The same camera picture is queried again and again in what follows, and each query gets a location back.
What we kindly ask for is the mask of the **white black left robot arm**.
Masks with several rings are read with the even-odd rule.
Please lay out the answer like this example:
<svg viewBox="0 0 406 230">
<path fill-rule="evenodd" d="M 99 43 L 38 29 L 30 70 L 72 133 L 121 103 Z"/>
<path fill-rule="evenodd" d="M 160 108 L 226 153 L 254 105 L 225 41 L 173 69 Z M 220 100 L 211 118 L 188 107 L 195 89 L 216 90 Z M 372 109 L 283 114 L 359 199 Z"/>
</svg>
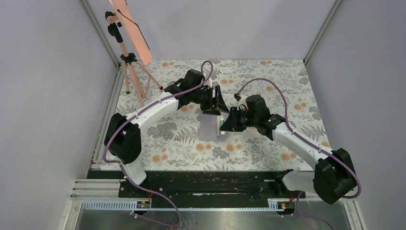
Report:
<svg viewBox="0 0 406 230">
<path fill-rule="evenodd" d="M 114 162 L 123 168 L 124 176 L 131 180 L 130 191 L 137 197 L 148 192 L 147 177 L 139 156 L 142 153 L 142 134 L 162 117 L 178 111 L 190 103 L 200 105 L 207 115 L 229 113 L 223 100 L 220 86 L 209 86 L 200 71 L 190 69 L 184 78 L 165 88 L 153 102 L 129 115 L 114 114 L 109 122 L 104 139 L 105 150 L 114 157 Z"/>
</svg>

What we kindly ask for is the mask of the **grey envelope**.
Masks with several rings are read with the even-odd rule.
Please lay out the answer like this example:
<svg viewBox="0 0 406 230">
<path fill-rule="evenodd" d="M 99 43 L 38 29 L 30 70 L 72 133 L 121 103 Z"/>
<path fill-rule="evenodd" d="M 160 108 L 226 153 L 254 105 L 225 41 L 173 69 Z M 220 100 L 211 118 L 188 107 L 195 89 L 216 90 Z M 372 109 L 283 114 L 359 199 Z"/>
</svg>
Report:
<svg viewBox="0 0 406 230">
<path fill-rule="evenodd" d="M 224 119 L 227 118 L 226 113 L 221 113 Z M 221 132 L 220 135 L 216 135 L 216 117 L 217 115 L 201 115 L 200 127 L 199 127 L 199 140 L 201 141 L 225 141 L 227 138 L 226 132 Z"/>
</svg>

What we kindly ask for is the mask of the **beige letter paper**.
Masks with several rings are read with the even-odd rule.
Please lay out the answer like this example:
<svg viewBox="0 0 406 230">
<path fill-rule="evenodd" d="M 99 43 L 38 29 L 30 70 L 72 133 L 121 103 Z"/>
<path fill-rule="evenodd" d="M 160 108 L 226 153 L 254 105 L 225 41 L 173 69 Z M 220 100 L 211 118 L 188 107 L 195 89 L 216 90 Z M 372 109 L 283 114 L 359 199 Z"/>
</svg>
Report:
<svg viewBox="0 0 406 230">
<path fill-rule="evenodd" d="M 220 135 L 220 116 L 218 115 L 216 117 L 216 135 Z"/>
</svg>

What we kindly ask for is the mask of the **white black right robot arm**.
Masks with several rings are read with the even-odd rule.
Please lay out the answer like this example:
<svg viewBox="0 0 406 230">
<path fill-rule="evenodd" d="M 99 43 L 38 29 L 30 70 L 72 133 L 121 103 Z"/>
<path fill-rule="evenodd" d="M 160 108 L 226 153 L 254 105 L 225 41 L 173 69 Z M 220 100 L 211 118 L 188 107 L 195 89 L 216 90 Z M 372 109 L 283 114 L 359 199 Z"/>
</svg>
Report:
<svg viewBox="0 0 406 230">
<path fill-rule="evenodd" d="M 288 121 L 270 113 L 260 95 L 249 96 L 245 104 L 231 107 L 220 126 L 224 132 L 243 132 L 254 127 L 263 136 L 291 150 L 304 160 L 312 171 L 290 171 L 275 183 L 275 193 L 287 197 L 293 191 L 316 193 L 327 204 L 350 198 L 348 192 L 358 186 L 350 154 L 340 148 L 333 150 L 294 131 Z"/>
</svg>

